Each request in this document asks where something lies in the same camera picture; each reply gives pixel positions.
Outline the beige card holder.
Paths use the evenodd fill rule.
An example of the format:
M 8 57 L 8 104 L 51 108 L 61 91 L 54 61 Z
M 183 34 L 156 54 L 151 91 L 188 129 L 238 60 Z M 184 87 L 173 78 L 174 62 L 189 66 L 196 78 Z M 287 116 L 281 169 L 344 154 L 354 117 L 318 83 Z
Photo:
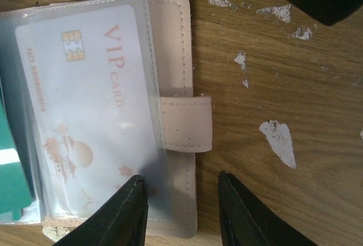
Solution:
M 1 13 L 1 88 L 6 112 L 32 195 L 17 222 L 2 224 L 72 227 L 87 218 L 53 219 L 44 194 L 44 176 L 36 145 L 33 107 L 16 42 L 15 29 L 32 22 L 115 7 L 144 6 L 149 13 L 158 87 L 158 120 L 165 156 L 170 213 L 152 218 L 147 193 L 146 235 L 191 238 L 197 231 L 196 154 L 212 149 L 212 103 L 193 94 L 191 11 L 189 0 L 88 0 Z

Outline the white patterned credit card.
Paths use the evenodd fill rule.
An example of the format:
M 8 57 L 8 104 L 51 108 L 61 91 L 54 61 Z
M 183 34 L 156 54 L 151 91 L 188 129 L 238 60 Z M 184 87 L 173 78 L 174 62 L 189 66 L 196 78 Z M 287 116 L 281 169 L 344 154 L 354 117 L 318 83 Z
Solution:
M 170 213 L 149 13 L 123 4 L 15 29 L 49 215 L 87 218 L 133 175 Z

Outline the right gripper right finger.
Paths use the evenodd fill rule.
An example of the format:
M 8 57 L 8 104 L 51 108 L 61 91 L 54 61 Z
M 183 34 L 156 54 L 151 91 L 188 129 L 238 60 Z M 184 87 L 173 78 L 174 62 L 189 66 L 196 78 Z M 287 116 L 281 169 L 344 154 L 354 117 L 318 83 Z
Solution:
M 218 176 L 218 202 L 223 245 L 315 245 L 225 171 Z

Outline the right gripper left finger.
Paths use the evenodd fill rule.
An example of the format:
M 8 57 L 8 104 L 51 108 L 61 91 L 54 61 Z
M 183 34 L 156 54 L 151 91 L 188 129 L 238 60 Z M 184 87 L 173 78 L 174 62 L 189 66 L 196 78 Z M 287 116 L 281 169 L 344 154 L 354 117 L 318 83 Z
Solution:
M 147 216 L 145 178 L 134 175 L 88 220 L 54 246 L 144 245 Z

